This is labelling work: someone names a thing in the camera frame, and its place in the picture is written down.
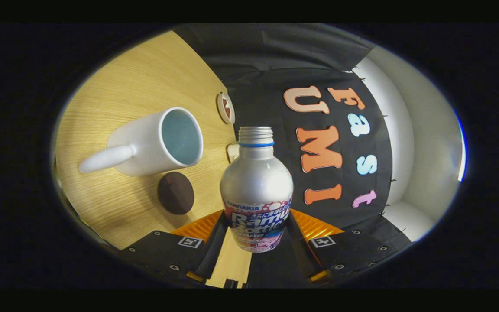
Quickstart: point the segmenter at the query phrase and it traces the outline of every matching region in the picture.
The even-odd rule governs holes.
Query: peach letter
[[[352,88],[348,88],[347,90],[335,90],[333,88],[327,88],[327,90],[331,93],[332,97],[337,102],[341,102],[342,99],[346,99],[344,103],[346,105],[356,105],[359,109],[365,109],[365,104],[361,101],[361,99],[357,96],[357,93],[353,91]]]
[[[357,207],[359,207],[359,204],[361,204],[361,203],[366,203],[368,205],[375,198],[376,198],[376,193],[375,193],[375,190],[372,189],[368,194],[363,194],[363,195],[358,196],[357,198],[355,198],[354,202],[352,204],[352,207],[353,208],[357,208]]]
[[[311,205],[313,202],[316,202],[318,200],[325,200],[325,199],[334,199],[337,200],[342,196],[342,185],[339,183],[336,184],[335,187],[331,189],[322,189],[322,190],[312,190],[312,189],[306,189],[305,193],[303,193],[305,196],[305,204]]]
[[[334,166],[342,166],[342,155],[327,147],[338,140],[338,130],[335,126],[330,126],[326,130],[303,130],[297,128],[295,134],[298,141],[303,143],[309,139],[313,141],[301,147],[301,150],[316,155],[303,154],[301,156],[301,169],[303,172],[310,172],[313,169]]]
[[[296,112],[307,113],[307,112],[323,112],[325,114],[330,113],[327,103],[320,101],[317,104],[310,105],[299,105],[295,99],[298,97],[316,97],[321,98],[321,92],[317,87],[312,85],[308,88],[292,88],[285,91],[285,103],[286,105]]]

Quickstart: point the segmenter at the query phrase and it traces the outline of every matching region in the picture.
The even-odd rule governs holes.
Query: brown egg-shaped object
[[[194,188],[190,180],[180,172],[169,172],[157,186],[159,201],[165,209],[175,215],[184,215],[194,205]]]

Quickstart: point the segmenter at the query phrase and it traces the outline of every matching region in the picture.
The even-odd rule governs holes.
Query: wooden table
[[[220,118],[216,96],[226,87],[174,32],[131,48],[95,72],[72,97],[57,133],[56,160],[63,192],[81,220],[123,249],[151,231],[171,232],[223,209],[219,182],[228,166],[226,147],[235,141]],[[78,166],[103,150],[119,126],[170,107],[183,107],[198,120],[204,153],[196,166],[176,170],[194,187],[194,206],[185,215],[166,211],[157,185],[165,172],[126,176],[114,168],[82,174]],[[251,253],[237,247],[230,231],[208,285],[226,278],[246,282]]]

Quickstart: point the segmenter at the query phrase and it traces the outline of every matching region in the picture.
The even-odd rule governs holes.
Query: silver aluminum bottle
[[[230,231],[239,247],[252,253],[274,249],[290,213],[294,183],[273,155],[271,127],[240,127],[240,155],[220,180]]]

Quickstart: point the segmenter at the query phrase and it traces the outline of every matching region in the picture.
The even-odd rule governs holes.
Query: small round coaster
[[[221,92],[217,96],[217,108],[225,123],[234,124],[234,106],[228,94]]]
[[[194,205],[194,188],[190,180],[180,172],[169,172],[157,186],[159,201],[165,209],[175,215],[184,215]]]

